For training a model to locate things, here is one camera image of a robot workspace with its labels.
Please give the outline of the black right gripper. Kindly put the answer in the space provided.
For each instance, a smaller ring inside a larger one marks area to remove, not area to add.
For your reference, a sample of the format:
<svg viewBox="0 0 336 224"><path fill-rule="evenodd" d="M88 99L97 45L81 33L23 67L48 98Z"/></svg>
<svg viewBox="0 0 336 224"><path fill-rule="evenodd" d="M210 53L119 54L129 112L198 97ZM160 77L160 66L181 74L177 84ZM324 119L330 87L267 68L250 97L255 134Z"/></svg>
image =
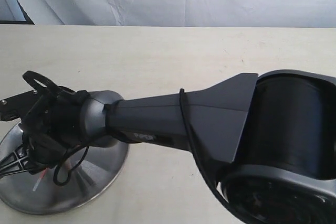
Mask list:
<svg viewBox="0 0 336 224"><path fill-rule="evenodd" d="M79 103L75 95L56 99L43 96L21 120L24 147L17 147L1 160L1 178L60 166L79 148Z"/></svg>

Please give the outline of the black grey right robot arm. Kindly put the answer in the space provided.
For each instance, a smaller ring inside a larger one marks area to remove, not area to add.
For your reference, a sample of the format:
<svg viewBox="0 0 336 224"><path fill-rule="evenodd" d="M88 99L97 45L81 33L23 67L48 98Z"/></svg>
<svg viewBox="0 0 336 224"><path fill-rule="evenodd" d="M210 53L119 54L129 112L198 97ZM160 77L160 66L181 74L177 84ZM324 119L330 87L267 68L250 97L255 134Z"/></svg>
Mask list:
<svg viewBox="0 0 336 224"><path fill-rule="evenodd" d="M52 170L66 186L91 147L148 143L190 152L215 198L244 223L335 223L335 78L241 73L204 90L126 100L27 71L1 101L20 119L1 176Z"/></svg>

